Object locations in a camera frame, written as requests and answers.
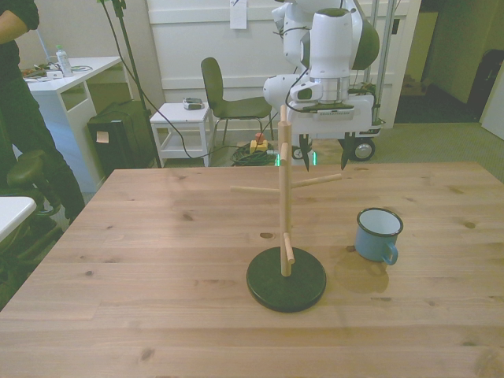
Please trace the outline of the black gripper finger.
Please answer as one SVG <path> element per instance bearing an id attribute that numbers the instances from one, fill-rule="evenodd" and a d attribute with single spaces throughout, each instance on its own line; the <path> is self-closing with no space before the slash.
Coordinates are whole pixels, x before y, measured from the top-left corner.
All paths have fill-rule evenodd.
<path id="1" fill-rule="evenodd" d="M 309 153 L 312 151 L 312 139 L 308 134 L 300 134 L 299 135 L 299 146 L 302 153 L 302 160 L 306 167 L 306 170 L 309 171 L 310 167 L 310 159 Z"/>
<path id="2" fill-rule="evenodd" d="M 343 153 L 341 157 L 341 169 L 344 170 L 347 162 L 350 160 L 351 154 L 353 153 L 354 150 L 354 140 L 355 140 L 355 134 L 354 133 L 346 133 L 344 140 L 343 140 Z"/>

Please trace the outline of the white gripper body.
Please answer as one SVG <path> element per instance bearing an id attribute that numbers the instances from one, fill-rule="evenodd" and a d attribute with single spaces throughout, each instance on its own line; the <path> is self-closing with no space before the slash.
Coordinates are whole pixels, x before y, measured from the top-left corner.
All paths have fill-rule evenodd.
<path id="1" fill-rule="evenodd" d="M 351 95 L 343 103 L 321 109 L 320 103 L 290 101 L 287 120 L 294 135 L 313 134 L 336 136 L 345 132 L 366 132 L 372 127 L 372 95 Z"/>

